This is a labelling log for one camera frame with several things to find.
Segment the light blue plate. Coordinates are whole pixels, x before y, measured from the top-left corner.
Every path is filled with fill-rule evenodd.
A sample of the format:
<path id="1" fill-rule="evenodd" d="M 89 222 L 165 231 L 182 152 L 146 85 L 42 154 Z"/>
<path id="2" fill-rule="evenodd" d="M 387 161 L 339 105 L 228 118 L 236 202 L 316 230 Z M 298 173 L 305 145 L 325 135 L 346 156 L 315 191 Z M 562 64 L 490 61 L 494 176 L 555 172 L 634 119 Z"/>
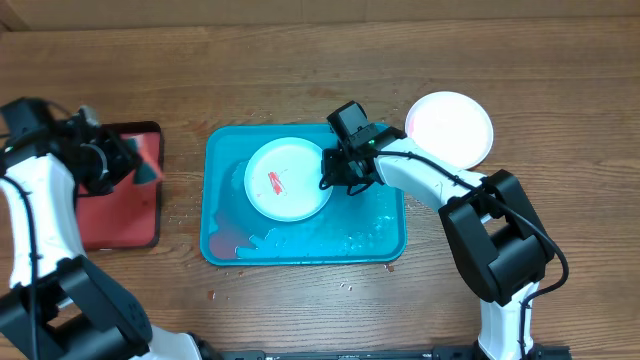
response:
<path id="1" fill-rule="evenodd" d="M 250 158 L 244 189 L 253 207 L 269 219 L 296 222 L 318 213 L 332 190 L 320 188 L 322 149 L 284 137 L 260 147 Z"/>

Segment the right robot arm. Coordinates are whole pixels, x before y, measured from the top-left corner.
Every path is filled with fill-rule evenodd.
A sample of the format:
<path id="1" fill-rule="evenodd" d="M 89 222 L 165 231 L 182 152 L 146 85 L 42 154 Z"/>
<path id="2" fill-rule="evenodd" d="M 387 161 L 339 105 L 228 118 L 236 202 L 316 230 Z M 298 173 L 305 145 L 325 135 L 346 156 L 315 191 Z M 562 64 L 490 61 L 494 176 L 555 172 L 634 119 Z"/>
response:
<path id="1" fill-rule="evenodd" d="M 538 359 L 531 305 L 556 251 L 518 179 L 450 165 L 397 128 L 380 130 L 350 101 L 327 117 L 337 145 L 322 155 L 326 190 L 355 196 L 378 183 L 438 213 L 456 268 L 481 304 L 477 359 Z"/>

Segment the green scouring sponge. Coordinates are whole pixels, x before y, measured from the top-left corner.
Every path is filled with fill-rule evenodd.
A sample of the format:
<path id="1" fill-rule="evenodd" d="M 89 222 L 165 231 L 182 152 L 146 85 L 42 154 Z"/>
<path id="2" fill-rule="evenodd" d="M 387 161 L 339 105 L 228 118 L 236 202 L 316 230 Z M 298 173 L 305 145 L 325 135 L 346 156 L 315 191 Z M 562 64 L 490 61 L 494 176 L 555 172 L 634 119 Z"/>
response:
<path id="1" fill-rule="evenodd" d="M 140 164 L 134 170 L 133 183 L 143 186 L 161 181 L 163 173 L 159 164 L 159 137 L 154 134 L 140 134 L 129 138 L 127 144 L 141 159 Z"/>

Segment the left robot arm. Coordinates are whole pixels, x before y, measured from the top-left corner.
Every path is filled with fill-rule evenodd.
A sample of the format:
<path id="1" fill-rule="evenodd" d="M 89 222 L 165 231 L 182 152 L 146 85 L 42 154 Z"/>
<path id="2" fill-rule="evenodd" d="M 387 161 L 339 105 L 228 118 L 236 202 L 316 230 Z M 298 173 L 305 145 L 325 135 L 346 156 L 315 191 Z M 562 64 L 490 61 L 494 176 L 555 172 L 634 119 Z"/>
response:
<path id="1" fill-rule="evenodd" d="M 1 189 L 14 263 L 1 298 L 1 332 L 29 359 L 216 359 L 192 333 L 151 324 L 138 300 L 93 262 L 76 218 L 78 187 L 111 193 L 128 175 L 159 180 L 138 138 L 123 139 L 89 106 L 63 120 L 52 102 L 23 97 L 1 108 L 8 135 Z"/>

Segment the white plate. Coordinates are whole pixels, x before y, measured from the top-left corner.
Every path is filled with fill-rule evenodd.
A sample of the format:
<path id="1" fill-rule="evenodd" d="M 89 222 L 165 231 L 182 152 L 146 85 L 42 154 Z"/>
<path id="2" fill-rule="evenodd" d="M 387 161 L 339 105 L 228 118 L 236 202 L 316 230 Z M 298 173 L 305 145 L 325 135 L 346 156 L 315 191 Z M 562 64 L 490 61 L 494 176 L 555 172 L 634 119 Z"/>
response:
<path id="1" fill-rule="evenodd" d="M 433 92 L 416 101 L 406 116 L 405 132 L 424 151 L 463 169 L 482 163 L 494 140 L 486 110 L 452 91 Z"/>

